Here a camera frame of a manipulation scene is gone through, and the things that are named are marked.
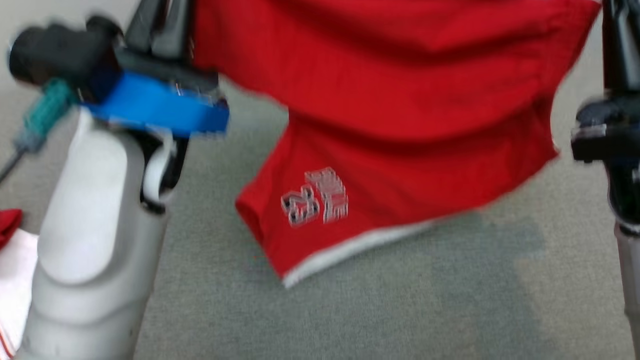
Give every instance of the blue gripper part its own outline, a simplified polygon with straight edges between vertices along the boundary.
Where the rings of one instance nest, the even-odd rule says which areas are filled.
[[[170,130],[175,136],[224,133],[229,109],[196,95],[179,95],[153,78],[125,72],[112,93],[100,104],[83,104],[97,119],[129,129]]]
[[[25,114],[24,127],[31,134],[46,139],[49,131],[75,105],[77,97],[64,80],[51,80],[43,91],[43,96]]]

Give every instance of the red shorts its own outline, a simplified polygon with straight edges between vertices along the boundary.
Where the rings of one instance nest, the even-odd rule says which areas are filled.
[[[290,109],[237,208],[286,286],[514,190],[592,0],[199,0],[196,61]]]

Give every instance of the white hem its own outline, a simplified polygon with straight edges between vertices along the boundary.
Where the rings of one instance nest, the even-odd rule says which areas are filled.
[[[310,255],[296,267],[289,270],[282,279],[282,283],[285,288],[292,288],[295,284],[298,284],[307,277],[326,270],[352,256],[425,231],[429,229],[433,223],[434,220],[428,220],[410,225],[367,231],[354,238],[345,240],[340,244]]]

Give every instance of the cable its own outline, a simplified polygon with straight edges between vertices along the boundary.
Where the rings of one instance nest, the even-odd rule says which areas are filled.
[[[18,162],[20,162],[20,159],[22,159],[25,152],[25,149],[20,149],[13,153],[11,159],[2,168],[2,171],[0,171],[0,183],[2,183],[7,177],[9,177],[11,171],[13,171],[15,166],[18,165]]]
[[[25,153],[40,152],[51,129],[78,101],[74,89],[64,80],[51,80],[43,91],[43,95],[24,115],[24,127],[13,141],[15,154],[0,171],[0,183],[9,176]]]

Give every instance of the gray carpet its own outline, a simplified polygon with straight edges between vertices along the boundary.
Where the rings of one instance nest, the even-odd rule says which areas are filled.
[[[52,14],[81,20],[102,8],[126,19],[134,3],[2,0],[0,39]],[[228,87],[228,136],[197,140],[189,153],[137,359],[632,358],[604,172],[574,164],[569,149],[576,109],[602,86],[600,52],[596,31],[557,96],[563,156],[536,179],[291,291],[233,207],[286,112]],[[0,69],[0,159],[33,96]],[[29,231],[38,231],[73,126],[0,188],[0,208],[27,211]]]

